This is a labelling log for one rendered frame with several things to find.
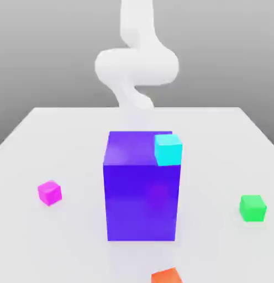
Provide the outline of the small orange cube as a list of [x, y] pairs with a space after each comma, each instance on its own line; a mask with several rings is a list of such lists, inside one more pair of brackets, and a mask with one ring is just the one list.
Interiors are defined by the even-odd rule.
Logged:
[[170, 268], [153, 273], [151, 283], [183, 283], [183, 281], [176, 268]]

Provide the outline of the small cyan cube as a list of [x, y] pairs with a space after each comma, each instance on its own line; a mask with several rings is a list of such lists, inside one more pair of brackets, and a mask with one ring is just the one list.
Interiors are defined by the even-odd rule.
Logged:
[[154, 153], [158, 166], [181, 165], [183, 144], [176, 134], [155, 135]]

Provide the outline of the small green cube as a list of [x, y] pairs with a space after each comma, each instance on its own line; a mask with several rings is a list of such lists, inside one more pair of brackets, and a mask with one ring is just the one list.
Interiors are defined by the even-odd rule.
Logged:
[[263, 222], [267, 206], [260, 195], [242, 195], [239, 211], [246, 222]]

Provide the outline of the small magenta cube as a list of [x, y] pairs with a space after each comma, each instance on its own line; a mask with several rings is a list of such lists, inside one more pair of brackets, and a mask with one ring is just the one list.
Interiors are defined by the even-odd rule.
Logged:
[[62, 200], [61, 187], [55, 181], [48, 181], [38, 186], [39, 198], [47, 206]]

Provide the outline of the large purple box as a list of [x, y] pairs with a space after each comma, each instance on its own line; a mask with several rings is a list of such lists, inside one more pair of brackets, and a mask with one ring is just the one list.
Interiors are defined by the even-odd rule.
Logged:
[[171, 131], [109, 132], [103, 161], [109, 241], [175, 240], [181, 163], [157, 163], [162, 135], [181, 157], [182, 143]]

